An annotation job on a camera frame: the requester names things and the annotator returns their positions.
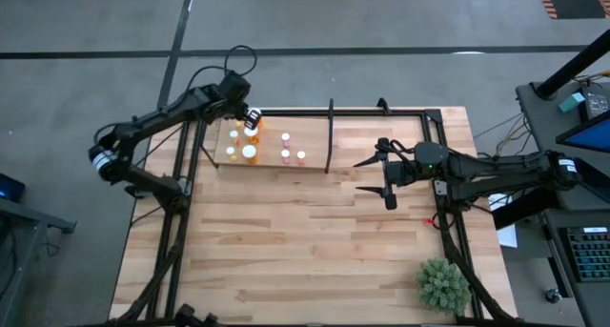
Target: butcher block table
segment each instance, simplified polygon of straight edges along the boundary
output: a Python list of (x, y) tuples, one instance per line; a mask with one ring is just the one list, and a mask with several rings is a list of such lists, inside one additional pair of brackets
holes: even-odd
[[(476, 155), (465, 108), (440, 109), (448, 145)], [(204, 146), (212, 157), (224, 152), (216, 149), (219, 126), (217, 121), (206, 131)], [(151, 147), (172, 130), (157, 134)], [(223, 323), (453, 322), (454, 317), (419, 303), (415, 283), (420, 262), (443, 257), (439, 232), (424, 222), (436, 211), (431, 183), (397, 189), (394, 211), (386, 211), (378, 195), (356, 190), (382, 184), (380, 165), (352, 166), (373, 155), (376, 140), (384, 136), (413, 147), (423, 140), (421, 122), (336, 116), (328, 174), (294, 167), (223, 164), (216, 169), (200, 152), (175, 306), (188, 303), (198, 317), (213, 313)], [(148, 171), (172, 172), (177, 139), (148, 158)], [(319, 142), (326, 150), (328, 139)], [(185, 161), (186, 172), (190, 159)], [(152, 198), (139, 200), (133, 218), (155, 206)], [(123, 314), (151, 278), (162, 215), (131, 228), (110, 317)], [(516, 316), (493, 218), (472, 210), (464, 222), (478, 277)], [(166, 276), (159, 316), (168, 283)], [(472, 315), (470, 309), (466, 315)]]

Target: gray concrete floor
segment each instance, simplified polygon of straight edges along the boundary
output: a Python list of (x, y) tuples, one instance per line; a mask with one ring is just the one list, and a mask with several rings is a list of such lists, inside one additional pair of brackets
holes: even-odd
[[(0, 52), (169, 50), (181, 5), (0, 0)], [(539, 0), (193, 0), (183, 49), (572, 45), (609, 26), (551, 20)], [(516, 85), (544, 79), (573, 55), (265, 57), (249, 76), (249, 103), (326, 106), (332, 97), (338, 106), (373, 106), (383, 96), (393, 106), (460, 105), (479, 133), (519, 112)], [(610, 67), (609, 59), (591, 72)], [(246, 68), (248, 61), (232, 66)], [(209, 64), (221, 59), (180, 60), (170, 100)], [(74, 235), (51, 234), (61, 253), (41, 253), (19, 326), (107, 317), (133, 201), (97, 177), (86, 151), (100, 126), (153, 109), (166, 65), (167, 59), (0, 60), (0, 173), (27, 183), (28, 205), (78, 220)], [(217, 79), (210, 72), (199, 82)], [(478, 149), (492, 152), (505, 133), (478, 138)], [(534, 149), (532, 142), (527, 150)], [(527, 266), (507, 262), (519, 315), (581, 325), (573, 303), (559, 311), (540, 299), (540, 290), (554, 284), (532, 285)], [(531, 269), (550, 277), (544, 266)]]

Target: keyboard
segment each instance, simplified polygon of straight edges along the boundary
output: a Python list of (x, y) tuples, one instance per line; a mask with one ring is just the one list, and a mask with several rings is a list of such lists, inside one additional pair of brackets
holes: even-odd
[(610, 281), (610, 227), (562, 228), (579, 282)]

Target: wooden tray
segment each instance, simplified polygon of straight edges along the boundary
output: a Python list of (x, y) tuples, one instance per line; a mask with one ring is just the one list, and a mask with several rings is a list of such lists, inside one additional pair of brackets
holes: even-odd
[[(251, 165), (241, 155), (244, 146), (249, 145), (243, 127), (237, 127), (235, 120), (220, 123), (216, 152), (213, 161), (223, 165), (272, 166), (282, 168), (324, 169), (328, 156), (329, 125), (325, 118), (270, 117), (263, 116), (263, 126), (258, 131), (256, 144), (258, 163)], [(230, 131), (239, 133), (239, 145), (229, 137)], [(284, 150), (281, 135), (290, 134), (290, 164), (284, 164), (280, 153)], [(237, 160), (232, 161), (226, 154), (228, 147), (235, 147)], [(305, 165), (298, 165), (296, 153), (307, 154)]]

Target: green succulent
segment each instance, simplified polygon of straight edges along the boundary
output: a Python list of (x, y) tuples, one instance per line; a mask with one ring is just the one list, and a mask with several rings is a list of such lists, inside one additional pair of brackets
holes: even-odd
[(464, 316), (471, 295), (468, 281), (456, 264), (447, 259), (428, 259), (417, 274), (419, 300), (426, 307), (446, 315)]

